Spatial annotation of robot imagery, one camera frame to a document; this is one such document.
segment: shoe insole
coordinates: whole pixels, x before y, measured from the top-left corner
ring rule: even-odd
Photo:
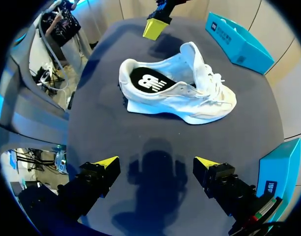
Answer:
[[[134,87],[146,93],[164,91],[176,84],[167,76],[147,67],[134,69],[130,77]]]

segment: shoe sole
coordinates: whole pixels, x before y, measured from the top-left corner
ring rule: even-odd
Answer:
[[[159,114],[159,113],[171,113],[177,115],[188,124],[206,124],[225,117],[225,116],[221,116],[213,119],[198,119],[198,118],[185,115],[184,113],[177,112],[169,107],[153,107],[150,105],[137,103],[131,100],[128,100],[127,111],[132,113],[150,114],[150,115]]]

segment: blue cardboard box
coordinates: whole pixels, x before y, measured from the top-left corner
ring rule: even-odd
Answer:
[[[269,192],[282,198],[282,203],[270,221],[277,221],[288,206],[299,174],[301,139],[287,141],[259,161],[256,196]]]
[[[209,12],[205,29],[221,46],[233,64],[260,74],[264,74],[273,65],[274,59],[269,52],[239,24]]]

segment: table surface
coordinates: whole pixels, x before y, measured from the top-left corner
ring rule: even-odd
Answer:
[[[274,95],[264,76],[230,63],[203,22],[173,18],[157,41],[142,37],[145,25],[145,18],[137,18],[110,27],[75,93],[67,146],[70,177],[86,161],[118,155],[121,164],[107,197],[82,222],[113,236],[226,236],[235,221],[207,198],[192,174],[193,158],[228,162],[244,182],[256,185],[259,159],[283,142]],[[204,125],[127,112],[118,87],[121,63],[161,61],[189,41],[235,92],[235,109]]]

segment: shoe tongue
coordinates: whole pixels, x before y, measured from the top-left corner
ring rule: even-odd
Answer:
[[[208,89],[208,74],[205,68],[205,62],[199,49],[193,42],[184,43],[180,47],[181,55],[193,71],[196,89],[206,92]]]

